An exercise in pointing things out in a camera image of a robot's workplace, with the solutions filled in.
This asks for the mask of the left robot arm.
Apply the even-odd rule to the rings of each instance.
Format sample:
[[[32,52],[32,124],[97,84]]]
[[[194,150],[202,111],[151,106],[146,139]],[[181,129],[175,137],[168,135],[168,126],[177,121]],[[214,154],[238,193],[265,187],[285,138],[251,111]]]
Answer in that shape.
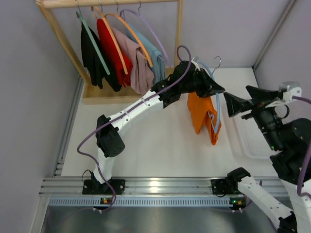
[[[182,61],[167,79],[157,82],[134,104],[111,116],[97,119],[96,137],[98,156],[91,177],[84,180],[84,195],[121,194],[124,180],[112,180],[112,167],[116,156],[125,149],[122,137],[134,125],[155,111],[162,110],[178,101],[185,93],[194,93],[204,99],[223,93],[225,89],[212,76],[193,62]]]

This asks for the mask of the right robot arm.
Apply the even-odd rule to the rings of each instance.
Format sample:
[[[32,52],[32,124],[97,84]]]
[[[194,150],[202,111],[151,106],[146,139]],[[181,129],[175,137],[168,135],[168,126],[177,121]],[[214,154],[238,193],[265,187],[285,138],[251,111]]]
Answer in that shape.
[[[260,186],[244,168],[229,172],[225,178],[232,192],[247,195],[269,218],[279,233],[311,231],[311,121],[298,118],[283,124],[277,106],[295,100],[310,103],[301,96],[299,83],[286,82],[277,91],[246,87],[251,99],[245,100],[225,92],[230,117],[243,113],[243,119],[254,119],[270,149],[272,166],[283,183],[292,207],[280,203]]]

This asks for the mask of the light blue hanger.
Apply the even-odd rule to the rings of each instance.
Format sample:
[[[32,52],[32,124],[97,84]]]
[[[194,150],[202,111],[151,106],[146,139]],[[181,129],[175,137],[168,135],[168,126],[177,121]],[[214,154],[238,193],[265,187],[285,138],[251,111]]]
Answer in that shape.
[[[201,61],[199,58],[199,64],[204,67],[204,71],[206,71],[213,80],[215,80],[215,78],[214,78],[215,70],[218,69],[222,63],[222,59],[220,56],[216,56],[216,57],[214,57],[214,59],[219,59],[219,64],[216,68],[214,68],[213,71],[211,71],[210,68],[203,61]],[[220,116],[221,105],[220,105],[220,103],[221,102],[220,102],[219,94],[216,94],[216,111],[217,111],[217,114],[213,114],[211,111],[208,111],[208,113],[207,113],[208,117],[211,120],[211,126],[212,126],[214,133],[217,133],[219,131],[219,128],[220,128],[220,123],[221,123],[221,116]]]

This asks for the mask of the orange trousers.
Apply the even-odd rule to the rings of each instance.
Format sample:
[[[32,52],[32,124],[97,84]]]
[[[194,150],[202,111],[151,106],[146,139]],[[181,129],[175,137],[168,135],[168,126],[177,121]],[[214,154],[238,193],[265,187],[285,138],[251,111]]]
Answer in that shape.
[[[195,92],[189,93],[187,107],[195,133],[199,134],[206,127],[211,144],[216,145],[222,124],[217,121],[220,113],[215,110],[211,97],[200,98]]]

